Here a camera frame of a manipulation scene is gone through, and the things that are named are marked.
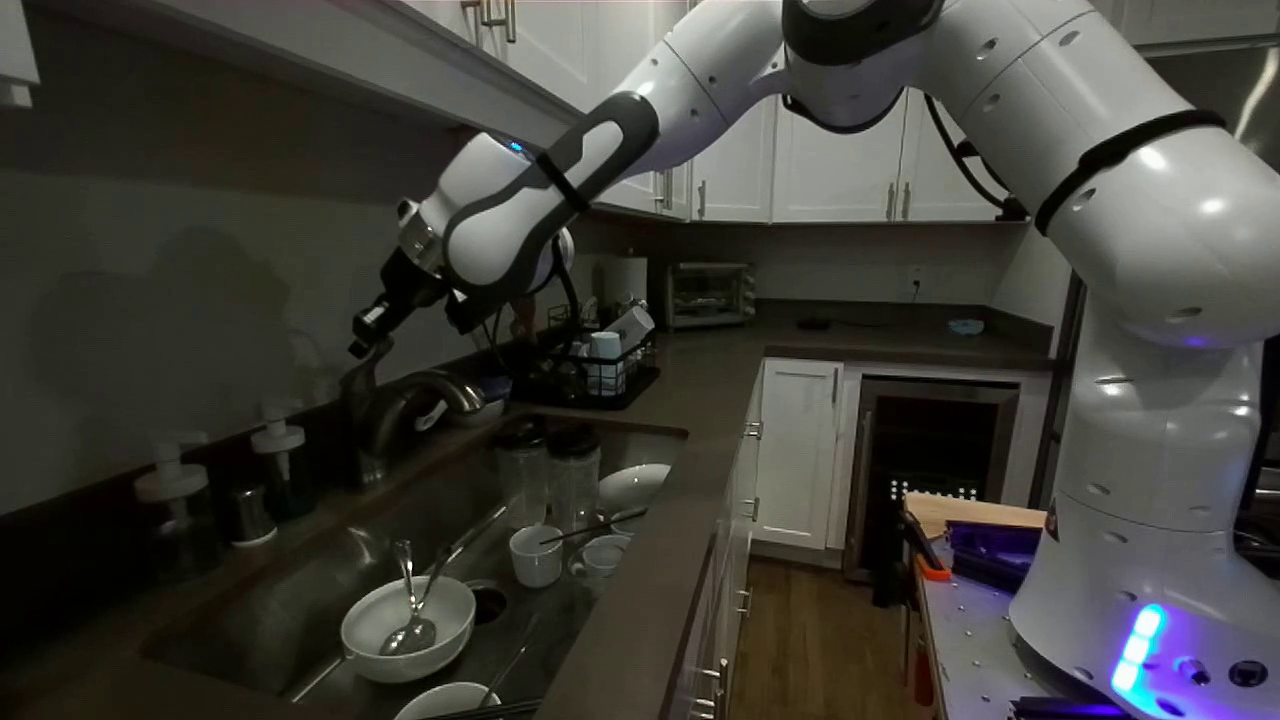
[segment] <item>faucet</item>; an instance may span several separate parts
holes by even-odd
[[[433,430],[444,415],[471,415],[485,406],[476,385],[427,367],[410,372],[388,389],[375,389],[375,362],[388,357],[388,342],[373,348],[345,375],[345,403],[358,443],[358,483],[379,483],[388,476],[395,441]]]

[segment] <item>robotic arm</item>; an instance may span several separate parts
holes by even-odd
[[[703,0],[557,149],[476,137],[405,202],[354,352],[418,302],[471,326],[533,292],[597,190],[697,157],[759,94],[861,132],[909,83],[1093,288],[1020,638],[1140,714],[1280,714],[1280,591],[1231,551],[1280,331],[1280,178],[1084,0]]]

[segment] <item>sink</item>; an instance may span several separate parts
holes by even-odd
[[[685,443],[679,430],[651,427],[597,424],[597,430],[599,476],[627,465],[670,465]],[[417,561],[463,541],[463,551],[454,551],[444,570],[471,584],[479,606],[476,631],[463,656],[427,680],[373,684],[345,658],[345,611],[365,591],[395,574],[388,551],[367,551],[367,541],[358,545],[358,531],[348,529],[331,529],[286,565],[269,569],[242,586],[231,586],[206,606],[166,625],[144,643],[144,656],[284,705],[314,705],[354,720],[383,720],[433,684],[493,680],[506,667],[519,638],[526,638],[526,650],[495,690],[505,699],[539,699],[574,631],[593,617],[597,595],[571,570],[539,591],[516,584],[506,535],[526,521],[533,505],[505,492],[485,443],[399,478],[388,505],[354,521],[379,541],[406,535],[417,545]]]

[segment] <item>kitchen counter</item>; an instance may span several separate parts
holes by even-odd
[[[886,361],[886,362],[973,362],[973,367],[1044,367],[1030,352],[999,331],[956,341],[943,325],[856,325],[832,318],[827,331],[798,331],[795,314],[766,312],[751,326],[670,331],[655,342],[661,379],[623,412],[569,412],[607,424],[679,427],[689,441],[638,524],[623,565],[569,650],[539,714],[551,720],[655,720],[662,714],[668,684],[679,665],[692,619],[701,570],[723,506],[733,455],[755,389],[759,357],[820,357],[820,361]],[[410,465],[449,458],[485,427],[449,430]],[[242,551],[214,570],[180,586],[144,591],[131,605],[68,631],[58,643],[34,650],[26,665],[0,677],[5,714],[184,714],[184,720],[293,720],[322,714],[314,707],[286,707],[206,677],[192,677],[140,656],[144,638],[166,619],[235,591],[256,570],[308,541],[345,524],[350,512],[388,505],[395,476],[358,495],[331,495],[313,517],[286,524],[262,551]]]

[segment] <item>kitchen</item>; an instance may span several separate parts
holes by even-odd
[[[314,33],[296,33],[299,22],[284,8],[272,8],[284,12],[281,21],[262,21],[256,12],[269,8],[235,16],[231,2],[219,2],[214,12],[228,16],[212,16],[206,22],[224,33],[173,22],[184,12],[200,16],[192,2],[163,2],[163,12],[166,22],[134,12],[91,16],[91,2],[70,0],[26,2],[41,88],[33,92],[33,108],[5,111],[0,118],[0,187],[5,217],[13,219],[0,288],[9,288],[5,326],[16,348],[5,361],[5,389],[13,395],[0,453],[9,465],[5,517],[144,469],[156,430],[203,427],[206,436],[241,436],[261,420],[256,403],[262,395],[293,395],[303,406],[331,403],[348,362],[345,325],[375,292],[373,276],[392,242],[395,194],[433,190],[433,178],[468,137],[463,128],[495,125],[511,137],[551,138],[557,128],[599,94],[599,75],[611,72],[617,80],[679,8],[646,8],[646,34],[623,34],[632,56],[623,56],[623,42],[607,42],[617,56],[599,64],[599,75],[525,61],[533,80],[506,72],[519,61],[501,56],[516,46],[495,42],[506,33],[501,22],[468,22],[468,34],[479,34],[485,46],[463,46],[433,29],[395,22],[399,16],[392,21],[388,12],[367,21],[406,38],[433,38],[433,56],[451,61],[444,69],[454,75],[449,75],[437,72],[437,61],[326,56],[322,42],[335,42],[341,29],[322,21],[331,21],[335,2],[314,8],[303,22]],[[519,12],[519,21],[525,42],[534,42],[539,29],[571,29],[557,16],[539,22],[534,12]],[[252,34],[256,46],[303,42],[319,61],[326,56],[326,64],[313,72],[314,61],[242,51],[235,33]],[[417,83],[399,83],[375,64],[395,64]],[[815,137],[778,132],[785,125],[763,108],[740,125],[749,132],[740,149],[791,143],[786,157],[827,157]],[[1034,391],[1046,395],[1046,348],[1062,312],[1066,268],[1034,231],[993,224],[993,212],[982,219],[959,217],[963,224],[956,217],[905,217],[905,194],[917,194],[912,207],[924,207],[929,190],[909,190],[900,143],[886,143],[886,169],[876,175],[876,187],[851,187],[856,194],[870,194],[867,207],[851,212],[879,217],[832,217],[835,207],[786,202],[802,187],[802,175],[777,169],[777,151],[740,149],[717,143],[685,175],[646,175],[607,194],[620,207],[617,217],[580,219],[571,231],[589,255],[580,264],[585,283],[593,255],[611,253],[651,258],[749,255],[759,301],[993,307],[1038,331],[1046,326],[1046,341],[1038,337],[1044,372],[1034,379]],[[677,424],[689,415],[685,424],[713,427],[717,441],[733,443],[749,415],[751,395],[743,389],[751,389],[759,348],[740,341],[734,352],[749,362],[723,372],[719,352],[733,348],[723,337],[689,331],[679,341],[685,362],[662,362],[661,385],[701,389],[701,406],[638,395],[632,420]],[[405,375],[479,348],[476,337],[454,337],[444,312],[418,312],[405,325],[379,372]],[[843,531],[832,521],[820,531],[822,565],[827,549],[843,545]],[[661,556],[661,545],[637,545],[637,565],[642,551]],[[689,591],[701,574],[697,561],[679,569],[668,574],[670,591]]]

